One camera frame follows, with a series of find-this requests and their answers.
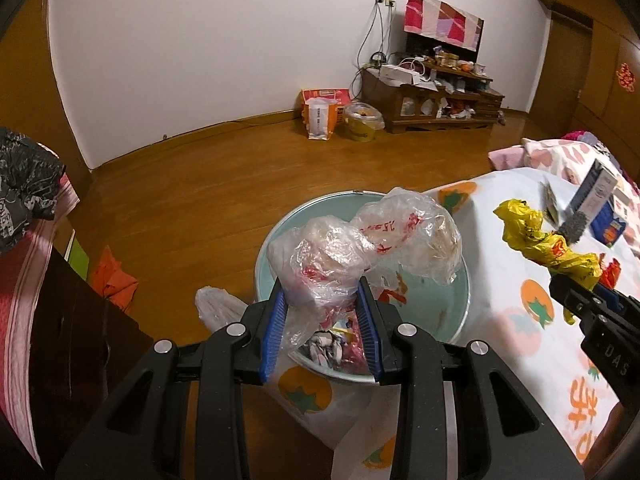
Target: green board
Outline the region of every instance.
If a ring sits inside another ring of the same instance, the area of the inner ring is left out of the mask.
[[[68,262],[71,268],[77,272],[83,280],[86,280],[86,277],[89,275],[89,257],[75,237],[71,243]]]

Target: white router box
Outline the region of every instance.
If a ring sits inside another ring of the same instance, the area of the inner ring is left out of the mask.
[[[397,65],[383,65],[380,67],[380,77],[395,79],[407,85],[417,85],[420,82],[420,74],[415,70],[402,68]]]

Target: yellow plastic bag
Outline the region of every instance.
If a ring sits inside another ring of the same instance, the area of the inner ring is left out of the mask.
[[[596,286],[602,273],[598,256],[574,253],[562,235],[544,232],[542,212],[531,209],[524,200],[511,199],[494,213],[504,222],[502,240],[511,249],[553,272],[566,274],[584,288],[593,290]]]

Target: box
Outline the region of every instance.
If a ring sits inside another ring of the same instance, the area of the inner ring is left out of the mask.
[[[380,67],[380,79],[395,79],[407,85],[417,85],[420,82],[420,74],[415,70],[402,68],[397,65],[383,65]]]
[[[569,204],[571,211],[584,213],[587,224],[591,224],[593,237],[605,245],[612,245],[620,236],[619,234],[614,236],[611,230],[613,228],[617,232],[619,229],[616,225],[619,223],[617,219],[620,218],[620,215],[615,211],[616,206],[612,202],[612,193],[617,184],[616,176],[599,160],[595,160]],[[603,241],[608,238],[611,238],[612,241]]]
[[[351,102],[349,89],[347,88],[331,88],[331,89],[305,89],[300,91],[298,96],[298,108],[303,108],[307,99],[312,97],[325,97],[327,99],[335,99],[338,101],[338,119],[340,124],[344,121],[344,107]]]
[[[629,203],[622,190],[615,189],[613,194],[591,222],[593,237],[600,243],[611,247],[625,232],[628,225]]]

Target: television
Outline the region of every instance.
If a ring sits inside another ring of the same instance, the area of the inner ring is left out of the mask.
[[[408,0],[404,14],[406,51],[430,56],[442,46],[460,59],[476,61],[484,20],[440,0]]]

